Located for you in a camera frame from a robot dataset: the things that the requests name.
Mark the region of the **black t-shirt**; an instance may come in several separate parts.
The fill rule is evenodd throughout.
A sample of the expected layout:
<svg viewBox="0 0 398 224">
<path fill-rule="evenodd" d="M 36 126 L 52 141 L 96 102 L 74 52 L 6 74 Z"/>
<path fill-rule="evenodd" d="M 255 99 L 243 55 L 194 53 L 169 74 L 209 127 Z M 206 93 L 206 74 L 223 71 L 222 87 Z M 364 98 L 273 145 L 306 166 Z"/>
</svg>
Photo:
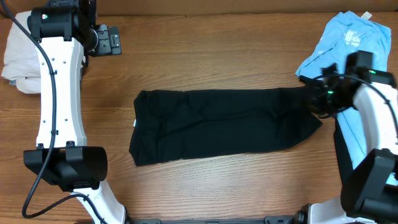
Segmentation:
<svg viewBox="0 0 398 224">
<path fill-rule="evenodd" d="M 306 89 L 141 91 L 129 152 L 137 166 L 179 159 L 272 152 L 322 125 Z"/>
</svg>

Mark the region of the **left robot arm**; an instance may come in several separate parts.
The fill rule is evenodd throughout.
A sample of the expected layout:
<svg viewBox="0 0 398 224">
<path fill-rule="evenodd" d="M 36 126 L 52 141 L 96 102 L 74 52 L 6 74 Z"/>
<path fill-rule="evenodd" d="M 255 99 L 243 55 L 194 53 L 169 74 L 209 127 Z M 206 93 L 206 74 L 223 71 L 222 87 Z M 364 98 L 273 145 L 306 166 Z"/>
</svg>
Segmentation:
<svg viewBox="0 0 398 224">
<path fill-rule="evenodd" d="M 25 166 L 78 199 L 94 223 L 130 223 L 106 181 L 106 151 L 87 144 L 81 118 L 83 71 L 91 56 L 121 53 L 117 29 L 96 24 L 94 1 L 51 1 L 32 10 L 28 27 L 40 62 L 41 115 Z"/>
</svg>

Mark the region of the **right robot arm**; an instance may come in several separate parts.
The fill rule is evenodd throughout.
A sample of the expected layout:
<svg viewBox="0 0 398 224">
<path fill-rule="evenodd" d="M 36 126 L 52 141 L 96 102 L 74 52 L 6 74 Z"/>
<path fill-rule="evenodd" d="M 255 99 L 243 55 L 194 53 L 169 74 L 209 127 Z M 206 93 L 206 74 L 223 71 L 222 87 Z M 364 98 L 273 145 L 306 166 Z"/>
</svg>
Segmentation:
<svg viewBox="0 0 398 224">
<path fill-rule="evenodd" d="M 308 206 L 295 223 L 397 223 L 397 85 L 393 74 L 373 68 L 373 54 L 357 51 L 321 75 L 299 80 L 308 88 L 307 104 L 320 119 L 348 109 L 361 116 L 367 155 L 343 183 L 338 198 Z"/>
</svg>

